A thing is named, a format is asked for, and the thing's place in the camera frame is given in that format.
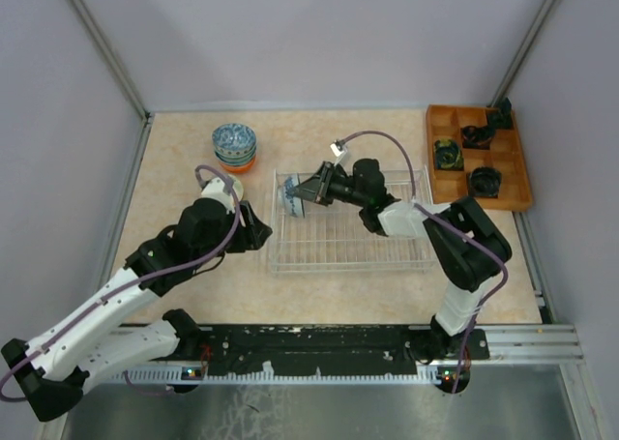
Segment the blue white patterned bowl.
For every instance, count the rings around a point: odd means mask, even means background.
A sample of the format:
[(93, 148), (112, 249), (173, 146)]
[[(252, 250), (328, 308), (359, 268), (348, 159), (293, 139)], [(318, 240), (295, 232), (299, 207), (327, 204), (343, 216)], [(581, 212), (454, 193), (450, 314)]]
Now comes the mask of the blue white patterned bowl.
[(299, 184), (300, 178), (297, 173), (288, 175), (280, 187), (279, 198), (287, 216), (304, 219), (306, 217), (304, 200), (294, 195), (294, 190)]

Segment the yellow floral bowl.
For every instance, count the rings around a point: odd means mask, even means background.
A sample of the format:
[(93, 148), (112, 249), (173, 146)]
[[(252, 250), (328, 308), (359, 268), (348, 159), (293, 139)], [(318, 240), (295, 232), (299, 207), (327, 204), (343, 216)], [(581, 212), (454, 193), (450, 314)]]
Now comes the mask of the yellow floral bowl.
[(232, 183), (232, 188), (236, 193), (237, 198), (242, 200), (244, 198), (245, 190), (240, 179), (237, 178), (235, 174), (227, 174), (226, 177)]

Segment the white wire dish rack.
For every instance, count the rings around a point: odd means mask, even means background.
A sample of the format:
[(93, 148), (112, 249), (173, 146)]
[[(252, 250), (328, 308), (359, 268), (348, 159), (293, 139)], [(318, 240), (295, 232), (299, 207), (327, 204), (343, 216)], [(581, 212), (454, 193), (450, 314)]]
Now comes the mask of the white wire dish rack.
[(426, 238), (387, 238), (369, 233), (355, 206), (311, 203), (305, 215), (286, 213), (281, 189), (292, 173), (274, 172), (268, 264), (275, 274), (405, 271), (425, 273), (437, 259)]

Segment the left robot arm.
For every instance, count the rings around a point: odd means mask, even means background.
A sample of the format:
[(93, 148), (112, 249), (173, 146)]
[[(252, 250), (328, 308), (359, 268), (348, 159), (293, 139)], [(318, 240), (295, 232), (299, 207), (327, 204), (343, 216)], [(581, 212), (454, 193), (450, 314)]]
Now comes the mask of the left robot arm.
[(60, 323), (30, 340), (13, 338), (1, 349), (14, 380), (37, 419), (48, 422), (72, 410), (110, 377), (142, 363), (175, 354), (183, 360), (201, 347), (199, 328), (181, 309), (141, 330), (117, 335), (134, 312), (192, 279), (217, 257), (261, 249), (272, 235), (248, 201), (233, 207), (200, 198), (179, 220), (142, 243), (111, 279)]

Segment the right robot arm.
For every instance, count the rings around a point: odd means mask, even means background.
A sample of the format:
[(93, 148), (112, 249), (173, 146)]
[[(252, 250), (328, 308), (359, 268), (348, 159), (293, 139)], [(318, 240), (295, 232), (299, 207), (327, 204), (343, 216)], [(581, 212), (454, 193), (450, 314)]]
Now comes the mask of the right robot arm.
[(420, 356), (465, 357), (477, 317), (489, 297), (505, 285), (513, 255), (507, 239), (474, 198), (439, 205), (401, 200), (388, 192), (376, 159), (358, 160), (350, 172), (325, 161), (306, 180), (288, 177), (281, 191), (292, 216), (302, 215), (308, 203), (330, 206), (338, 201), (358, 207), (363, 226), (372, 234), (429, 240), (448, 285)]

